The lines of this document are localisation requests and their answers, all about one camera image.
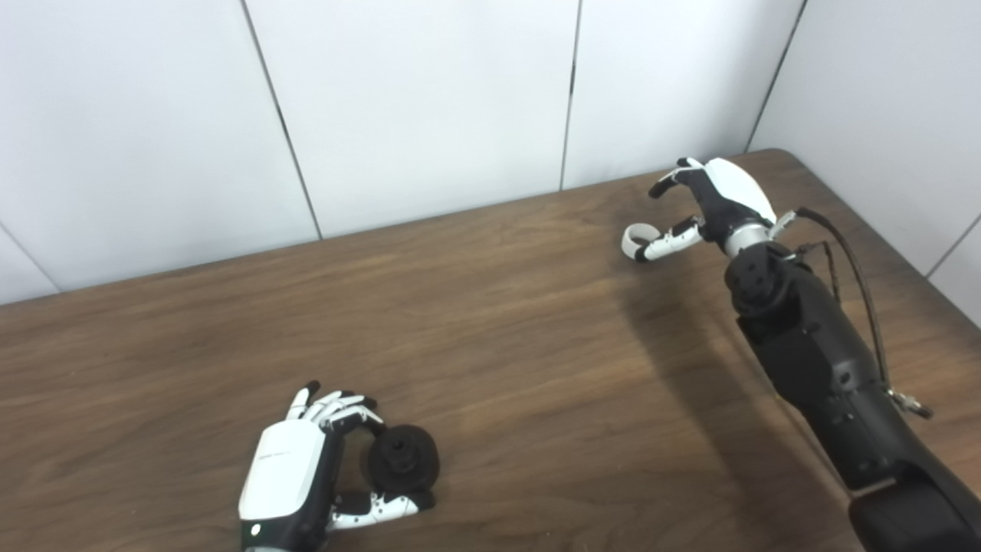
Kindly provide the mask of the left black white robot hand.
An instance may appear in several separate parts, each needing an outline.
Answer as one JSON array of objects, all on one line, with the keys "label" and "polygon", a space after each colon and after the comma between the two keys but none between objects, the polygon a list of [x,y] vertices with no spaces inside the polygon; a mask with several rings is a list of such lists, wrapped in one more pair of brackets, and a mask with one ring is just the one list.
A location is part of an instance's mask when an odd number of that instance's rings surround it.
[{"label": "left black white robot hand", "polygon": [[[412,424],[389,426],[377,402],[349,390],[318,396],[313,380],[285,417],[261,433],[238,501],[244,551],[320,551],[334,532],[396,521],[432,509],[441,471],[437,444]],[[368,491],[340,492],[346,438],[372,434]]]}]

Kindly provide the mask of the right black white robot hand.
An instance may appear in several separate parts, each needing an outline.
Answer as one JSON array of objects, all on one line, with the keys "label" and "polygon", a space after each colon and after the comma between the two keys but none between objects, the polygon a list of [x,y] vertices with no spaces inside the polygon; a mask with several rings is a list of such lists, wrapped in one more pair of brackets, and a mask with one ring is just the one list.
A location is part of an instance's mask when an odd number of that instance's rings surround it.
[{"label": "right black white robot hand", "polygon": [[774,240],[778,218],[769,199],[756,179],[735,163],[680,158],[649,195],[659,199],[674,186],[689,189],[700,212],[665,233],[642,223],[627,227],[621,249],[633,261],[658,261],[700,242],[718,245],[728,258],[735,258],[743,249]]}]

